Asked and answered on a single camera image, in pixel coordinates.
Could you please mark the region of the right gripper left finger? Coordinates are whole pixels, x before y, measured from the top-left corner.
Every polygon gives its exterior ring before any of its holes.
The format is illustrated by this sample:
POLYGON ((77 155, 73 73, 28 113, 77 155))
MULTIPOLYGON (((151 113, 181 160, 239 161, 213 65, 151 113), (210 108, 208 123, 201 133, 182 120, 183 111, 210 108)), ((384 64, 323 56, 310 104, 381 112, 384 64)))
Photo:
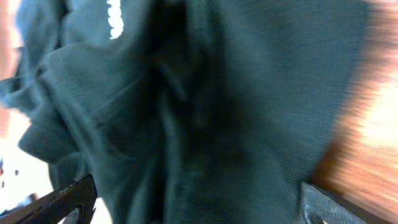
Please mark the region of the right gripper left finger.
POLYGON ((96 185, 91 174, 84 175, 64 189, 19 208, 1 218, 1 224, 90 224, 95 213, 96 185))

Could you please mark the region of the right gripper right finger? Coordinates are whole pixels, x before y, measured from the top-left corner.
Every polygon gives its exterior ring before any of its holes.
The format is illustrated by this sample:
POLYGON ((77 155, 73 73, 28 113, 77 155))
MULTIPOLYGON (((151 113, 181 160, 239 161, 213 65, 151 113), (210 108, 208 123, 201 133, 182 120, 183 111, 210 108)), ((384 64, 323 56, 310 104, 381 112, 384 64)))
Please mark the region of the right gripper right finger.
POLYGON ((393 224, 376 204, 349 195, 338 195, 311 183, 301 183, 299 224, 393 224))

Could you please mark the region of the black t-shirt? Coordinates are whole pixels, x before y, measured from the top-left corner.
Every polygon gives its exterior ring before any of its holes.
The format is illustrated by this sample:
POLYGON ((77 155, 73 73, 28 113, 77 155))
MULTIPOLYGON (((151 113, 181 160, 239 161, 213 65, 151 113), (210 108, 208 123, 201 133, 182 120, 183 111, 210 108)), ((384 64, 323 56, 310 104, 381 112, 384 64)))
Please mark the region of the black t-shirt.
POLYGON ((363 1, 22 1, 1 102, 58 189, 114 223, 295 223, 353 74, 363 1))

